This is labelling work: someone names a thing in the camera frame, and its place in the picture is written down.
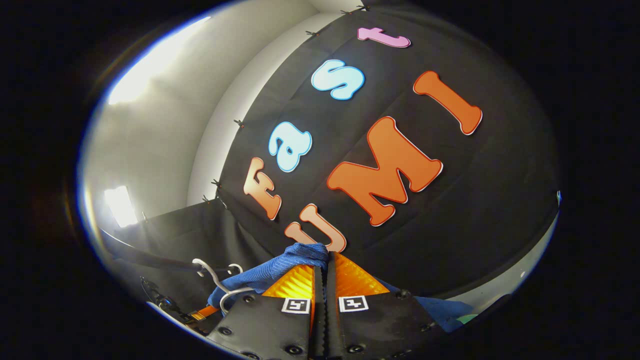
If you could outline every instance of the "blue cloth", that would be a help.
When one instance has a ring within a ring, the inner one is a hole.
[[[312,265],[326,269],[328,258],[329,253],[327,252],[324,244],[295,243],[290,247],[287,247],[282,255],[279,255],[266,263],[260,264],[255,268],[222,280],[222,285],[224,285],[229,291],[248,286],[253,288],[255,293],[261,294],[267,291],[271,285],[273,285],[294,266]],[[225,301],[225,308],[230,308],[238,296],[245,296],[247,293],[250,292],[247,291],[246,293],[231,296]],[[216,309],[219,308],[220,299],[222,299],[224,294],[225,292],[222,289],[216,288],[213,293],[209,295],[209,305]]]
[[[389,289],[389,291],[400,290],[377,277],[376,280]],[[469,314],[471,310],[473,310],[473,307],[461,301],[448,301],[418,296],[414,296],[414,298],[445,332],[452,332],[461,327],[463,324],[457,319]]]

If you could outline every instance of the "letter m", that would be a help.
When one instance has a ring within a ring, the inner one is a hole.
[[[394,216],[396,209],[381,204],[373,195],[404,204],[408,198],[400,172],[409,179],[411,191],[421,192],[440,174],[442,162],[423,154],[398,131],[391,117],[379,119],[367,133],[367,141],[378,168],[342,162],[326,184],[349,195],[371,216],[371,225],[380,226]]]

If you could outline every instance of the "orange letter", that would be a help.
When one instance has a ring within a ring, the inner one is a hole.
[[[265,175],[263,172],[256,172],[264,167],[264,162],[260,158],[251,159],[251,165],[249,165],[249,173],[244,180],[244,193],[251,195],[257,202],[267,211],[267,217],[269,220],[276,218],[278,211],[280,211],[280,205],[282,205],[282,199],[279,195],[271,196],[267,190],[273,191],[273,181]]]
[[[400,171],[409,178],[409,188],[421,192],[442,171],[440,160],[431,160],[398,131],[391,117],[378,120],[367,133],[367,141],[378,168],[342,162],[326,181],[331,190],[340,189],[358,203],[373,226],[394,216],[393,205],[382,205],[373,195],[404,204],[408,198]]]
[[[460,130],[464,135],[474,133],[480,121],[482,121],[482,110],[477,106],[469,105],[460,95],[456,94],[445,85],[438,74],[427,71],[420,75],[413,84],[413,92],[418,95],[429,95],[449,110],[460,123]]]
[[[344,235],[342,235],[338,229],[318,215],[318,207],[315,204],[309,204],[302,209],[300,212],[300,220],[314,224],[320,231],[329,236],[331,243],[326,246],[328,251],[341,252],[345,247],[347,247],[347,239],[344,238]],[[299,243],[316,243],[315,240],[302,231],[302,227],[297,222],[289,224],[289,226],[284,229],[284,234]]]

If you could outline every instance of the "foam letter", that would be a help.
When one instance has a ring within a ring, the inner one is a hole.
[[[421,192],[442,171],[440,160],[431,160],[396,127],[391,117],[379,119],[367,133],[367,141],[378,168],[342,162],[327,179],[329,189],[340,189],[364,209],[373,226],[390,219],[396,209],[382,205],[373,195],[404,204],[408,198],[400,171],[409,178],[409,188]]]
[[[280,211],[282,199],[279,195],[271,196],[267,192],[267,190],[273,191],[273,181],[263,172],[258,172],[262,168],[264,168],[262,159],[251,159],[249,173],[244,180],[244,194],[251,195],[267,211],[269,220],[273,220]]]
[[[373,41],[381,42],[382,44],[389,45],[392,47],[407,47],[411,45],[411,42],[406,37],[390,37],[389,35],[382,34],[382,29],[373,28],[373,29],[358,29],[358,40],[367,40],[371,39]]]
[[[311,85],[320,91],[331,90],[331,97],[336,100],[349,100],[362,84],[362,71],[344,66],[344,62],[340,60],[325,61],[311,75]]]
[[[331,243],[326,246],[328,251],[341,252],[345,247],[347,247],[347,239],[344,238],[344,235],[342,235],[338,229],[318,215],[318,207],[315,204],[309,204],[302,209],[300,212],[300,220],[314,224],[320,231],[329,236]],[[299,243],[316,243],[315,240],[302,231],[302,227],[298,222],[292,222],[289,224],[289,226],[284,229],[284,234]]]
[[[278,148],[278,139],[282,145]],[[292,172],[300,162],[300,156],[311,150],[311,134],[296,129],[288,121],[279,123],[269,138],[269,153],[276,156],[280,170]]]
[[[418,95],[429,95],[445,109],[449,110],[460,123],[464,135],[471,135],[482,121],[482,110],[471,106],[455,91],[445,85],[433,71],[420,75],[413,84],[413,91]]]

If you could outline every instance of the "black cloth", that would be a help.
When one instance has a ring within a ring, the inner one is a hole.
[[[189,263],[197,258],[211,267],[235,263],[247,270],[272,257],[240,228],[219,200],[143,220],[116,230],[114,236],[156,256]],[[110,261],[108,266],[138,300],[148,300],[140,284],[143,276],[156,283],[158,291],[176,301],[185,313],[208,306],[207,298],[216,288],[209,274],[200,277],[196,272],[150,268],[122,259]],[[217,274],[221,280],[229,277],[224,272]]]
[[[356,38],[358,28],[383,29],[411,46],[398,49]],[[360,69],[365,83],[348,101],[316,90],[313,72],[329,59]],[[471,136],[413,83],[432,70],[483,111]],[[380,118],[397,128],[442,173],[379,227],[326,180],[341,162],[376,167],[366,134]],[[309,131],[313,145],[298,167],[282,172],[268,151],[279,123]],[[537,243],[557,213],[559,167],[552,128],[528,86],[485,45],[455,26],[408,5],[375,5],[343,15],[301,44],[272,75],[243,119],[220,181],[221,198],[238,222],[272,254],[293,243],[284,229],[310,203],[347,239],[344,255],[372,275],[423,297],[450,297],[494,278]],[[282,197],[277,218],[243,191],[253,157]],[[317,241],[313,225],[301,222]]]

